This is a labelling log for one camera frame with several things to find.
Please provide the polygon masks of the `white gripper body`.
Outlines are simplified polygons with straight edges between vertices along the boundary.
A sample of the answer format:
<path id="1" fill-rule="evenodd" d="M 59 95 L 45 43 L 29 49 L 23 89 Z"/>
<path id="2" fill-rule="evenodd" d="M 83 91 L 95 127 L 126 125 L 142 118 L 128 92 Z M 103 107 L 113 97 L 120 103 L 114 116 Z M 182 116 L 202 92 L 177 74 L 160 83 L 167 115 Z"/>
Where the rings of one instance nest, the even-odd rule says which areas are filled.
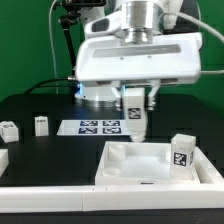
<path id="1" fill-rule="evenodd" d="M 201 73 L 199 32 L 158 35 L 151 44 L 123 45 L 115 36 L 91 38 L 81 45 L 76 77 L 85 86 L 192 84 Z"/>

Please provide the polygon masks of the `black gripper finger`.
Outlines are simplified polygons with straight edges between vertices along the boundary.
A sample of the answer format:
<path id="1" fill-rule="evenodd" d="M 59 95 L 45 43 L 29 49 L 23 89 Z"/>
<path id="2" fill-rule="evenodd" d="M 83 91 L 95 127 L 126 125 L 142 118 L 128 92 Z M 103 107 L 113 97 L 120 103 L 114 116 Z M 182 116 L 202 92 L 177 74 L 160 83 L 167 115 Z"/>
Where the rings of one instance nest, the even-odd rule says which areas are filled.
<path id="1" fill-rule="evenodd" d="M 113 94 L 115 96 L 115 107 L 116 107 L 116 110 L 117 111 L 122 111 L 123 110 L 123 98 L 122 98 L 121 92 L 117 88 L 115 88 L 115 87 L 112 88 L 112 92 L 113 92 Z"/>
<path id="2" fill-rule="evenodd" d="M 160 86 L 161 86 L 161 82 L 160 81 L 152 81 L 151 84 L 150 84 L 150 87 L 151 87 L 151 90 L 147 96 L 147 109 L 148 110 L 153 110 L 154 107 L 156 106 L 156 100 L 155 100 L 155 97 L 156 97 L 156 94 L 157 92 L 159 91 L 160 89 Z"/>

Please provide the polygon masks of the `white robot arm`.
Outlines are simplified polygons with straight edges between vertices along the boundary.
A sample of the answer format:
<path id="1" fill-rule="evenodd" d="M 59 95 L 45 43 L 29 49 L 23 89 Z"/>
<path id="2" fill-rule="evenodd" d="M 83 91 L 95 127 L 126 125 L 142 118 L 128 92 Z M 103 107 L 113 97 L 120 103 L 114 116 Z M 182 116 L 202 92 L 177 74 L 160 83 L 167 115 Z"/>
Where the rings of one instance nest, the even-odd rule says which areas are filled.
<path id="1" fill-rule="evenodd" d="M 179 22 L 185 0 L 62 0 L 85 39 L 73 58 L 75 98 L 95 107 L 151 109 L 163 85 L 200 77 L 202 35 Z"/>

